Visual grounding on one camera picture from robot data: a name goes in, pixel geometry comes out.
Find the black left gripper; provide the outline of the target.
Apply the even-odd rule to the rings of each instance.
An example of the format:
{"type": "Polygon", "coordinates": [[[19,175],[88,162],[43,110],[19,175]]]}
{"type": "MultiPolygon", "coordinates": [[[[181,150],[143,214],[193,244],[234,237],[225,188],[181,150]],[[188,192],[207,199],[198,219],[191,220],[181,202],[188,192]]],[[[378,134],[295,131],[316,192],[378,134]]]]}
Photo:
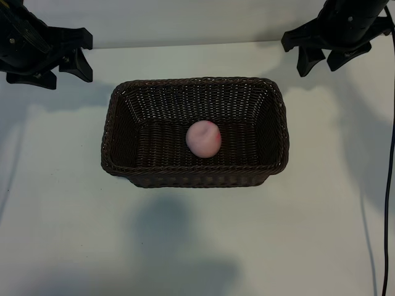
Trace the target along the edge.
{"type": "Polygon", "coordinates": [[[8,83],[55,90],[57,77],[48,71],[57,66],[90,83],[93,69],[82,49],[92,48],[93,36],[86,28],[51,27],[23,1],[1,1],[1,71],[7,72],[8,83]]]}

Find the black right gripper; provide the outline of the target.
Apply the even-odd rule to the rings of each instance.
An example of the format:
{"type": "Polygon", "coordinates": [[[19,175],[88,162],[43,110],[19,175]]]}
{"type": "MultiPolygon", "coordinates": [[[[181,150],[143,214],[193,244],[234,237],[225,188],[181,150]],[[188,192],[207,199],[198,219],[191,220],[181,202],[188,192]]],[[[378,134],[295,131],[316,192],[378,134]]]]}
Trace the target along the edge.
{"type": "Polygon", "coordinates": [[[391,32],[389,17],[379,16],[387,3],[326,1],[315,19],[285,32],[281,39],[284,50],[288,52],[299,47],[297,70],[300,77],[307,76],[317,63],[325,60],[321,49],[340,50],[331,51],[326,60],[332,72],[368,53],[372,48],[369,41],[391,32]]]}

